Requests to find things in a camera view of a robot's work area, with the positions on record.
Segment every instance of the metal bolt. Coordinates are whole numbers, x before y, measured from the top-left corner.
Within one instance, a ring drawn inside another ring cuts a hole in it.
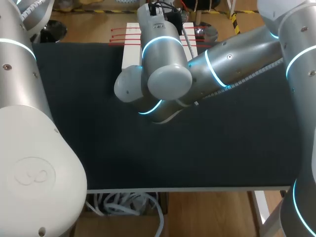
[[[308,30],[308,27],[307,27],[307,26],[304,26],[304,27],[301,29],[301,32],[305,32],[306,30]]]
[[[5,69],[6,71],[10,71],[12,69],[12,67],[9,64],[4,64],[3,69]]]
[[[312,70],[312,71],[310,71],[309,73],[308,73],[308,76],[311,78],[311,77],[313,77],[313,76],[315,76],[316,75],[316,71],[315,70]]]

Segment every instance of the glowing blue light ring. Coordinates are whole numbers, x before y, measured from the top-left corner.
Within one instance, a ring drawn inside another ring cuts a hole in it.
[[[290,67],[292,66],[292,64],[295,62],[296,59],[298,59],[299,57],[301,57],[304,53],[307,53],[308,51],[311,51],[313,49],[316,48],[316,45],[312,46],[312,47],[309,47],[305,50],[303,50],[302,52],[300,52],[299,54],[297,54],[293,59],[292,61],[288,64],[287,66],[287,69],[286,69],[286,78],[287,78],[287,74],[288,74],[288,71],[290,70]]]
[[[306,224],[306,222],[304,221],[301,213],[299,212],[297,205],[296,205],[296,200],[295,200],[295,185],[296,185],[296,180],[293,186],[293,202],[294,202],[294,206],[295,206],[295,210],[299,216],[299,218],[301,219],[302,223],[304,224],[304,226],[306,227],[306,229],[314,236],[316,237],[316,234],[314,233],[314,231]]]
[[[182,46],[182,43],[181,43],[178,39],[176,39],[176,38],[174,38],[174,37],[171,37],[171,36],[159,36],[159,37],[157,37],[157,38],[152,39],[151,41],[149,41],[149,42],[145,45],[145,47],[144,47],[144,49],[143,49],[143,54],[142,54],[142,57],[143,57],[143,58],[144,58],[144,53],[145,53],[146,48],[147,48],[152,42],[155,42],[156,40],[160,40],[160,39],[175,40],[175,41],[177,41],[179,44],[181,44],[181,46]]]
[[[147,114],[150,114],[152,111],[154,111],[156,108],[158,108],[158,106],[161,104],[162,100],[160,100],[156,105],[155,107],[153,107],[151,110],[147,111],[147,112],[144,112],[144,113],[140,113],[138,112],[140,115],[147,115]]]
[[[272,34],[271,32],[270,32],[270,34],[271,34],[274,38],[278,39],[278,36],[275,36],[275,35]]]
[[[209,59],[208,59],[208,55],[207,55],[207,51],[205,51],[205,59],[206,59],[206,62],[207,62],[207,65],[208,65],[208,68],[211,70],[213,76],[215,77],[215,79],[217,80],[217,82],[222,86],[222,87],[226,87],[227,85],[225,85],[224,83],[222,83],[222,81],[218,78],[218,76],[216,75]]]
[[[27,51],[29,51],[29,52],[33,55],[33,57],[35,58],[35,60],[36,60],[36,57],[35,57],[34,53],[33,53],[29,48],[27,48],[24,44],[19,43],[19,42],[15,41],[15,40],[11,40],[11,39],[0,39],[0,42],[3,42],[3,43],[11,43],[11,44],[15,44],[15,45],[17,45],[17,46],[20,46],[20,47],[26,49]]]

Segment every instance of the red wire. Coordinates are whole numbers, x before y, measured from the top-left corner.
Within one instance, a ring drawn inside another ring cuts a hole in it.
[[[112,38],[116,37],[116,36],[139,36],[141,35],[141,33],[139,34],[120,34],[120,35],[112,35]]]
[[[140,43],[109,43],[109,45],[140,45]],[[209,45],[205,45],[205,44],[202,44],[202,45],[192,45],[193,47],[209,47],[211,48],[211,46]]]
[[[112,28],[111,31],[114,31],[114,30],[124,30],[124,29],[139,29],[139,27]]]
[[[208,26],[193,26],[193,27],[185,27],[185,29],[192,29],[192,28],[206,28]],[[111,31],[114,30],[124,30],[124,29],[139,29],[139,27],[122,27],[122,28],[112,28]]]
[[[188,10],[187,6],[184,4],[184,2],[182,0],[180,0],[180,1],[181,1],[181,4],[183,5],[185,11],[189,12],[189,10]]]
[[[119,41],[119,40],[140,40],[140,39],[111,39],[110,42],[112,42],[112,41]],[[204,42],[203,39],[191,39],[190,41]]]

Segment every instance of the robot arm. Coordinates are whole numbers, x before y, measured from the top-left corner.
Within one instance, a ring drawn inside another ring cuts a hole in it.
[[[114,91],[121,101],[156,123],[169,121],[196,100],[229,88],[281,58],[279,41],[263,26],[230,38],[188,62],[174,25],[162,14],[150,15],[147,4],[137,15],[143,67],[123,70]]]
[[[301,172],[282,202],[281,226],[287,237],[315,237],[316,1],[260,0],[258,8],[266,25],[279,37],[302,131]]]
[[[123,70],[115,94],[140,115],[164,123],[194,101],[242,83],[243,77],[283,56],[304,151],[299,177],[281,204],[280,223],[287,237],[316,237],[316,1],[259,0],[258,8],[265,27],[235,36],[186,66],[175,27],[165,28],[162,18],[153,23],[153,16],[145,14],[148,7],[141,7],[143,67]],[[178,67],[181,73],[158,73],[165,67]]]
[[[83,166],[53,122],[27,32],[44,27],[48,20],[37,15],[50,14],[44,12],[52,3],[31,13],[34,24],[24,24],[19,5],[0,0],[2,237],[58,237],[76,221],[86,197]]]

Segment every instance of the white cable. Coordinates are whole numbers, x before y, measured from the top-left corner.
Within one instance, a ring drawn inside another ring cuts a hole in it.
[[[150,199],[151,201],[153,201],[153,203],[157,207],[157,211],[158,211],[159,218],[160,218],[160,223],[159,223],[158,230],[157,230],[157,232],[155,234],[155,237],[159,237],[161,235],[161,232],[162,232],[162,229],[163,229],[163,225],[164,225],[163,213],[162,213],[162,209],[161,209],[161,207],[159,205],[159,202],[155,198],[153,198],[152,196],[150,196],[147,193],[140,193],[140,195]]]
[[[37,0],[32,5],[30,5],[23,13],[22,13],[22,21],[24,21],[36,8],[42,5],[46,0]]]
[[[103,201],[103,209],[106,211],[106,214],[100,210],[100,205],[102,204],[103,194],[100,194],[99,197],[97,194],[93,195],[93,204],[92,206],[88,201],[85,202],[87,207],[89,207],[93,212],[99,216],[105,215],[142,215],[146,209],[146,206],[149,201],[154,203],[153,207],[157,207],[159,214],[160,224],[155,234],[155,237],[161,235],[164,219],[162,209],[158,202],[158,193],[156,193],[156,198],[150,196],[147,193],[114,193],[108,194]]]
[[[186,38],[186,41],[187,41],[187,44],[188,44],[188,47],[189,47],[192,59],[194,59],[195,56],[194,56],[193,49],[192,49],[191,43],[189,41],[189,37],[187,35],[187,31],[186,31],[185,27],[182,27],[182,31],[183,31],[183,34],[184,34],[184,38]]]

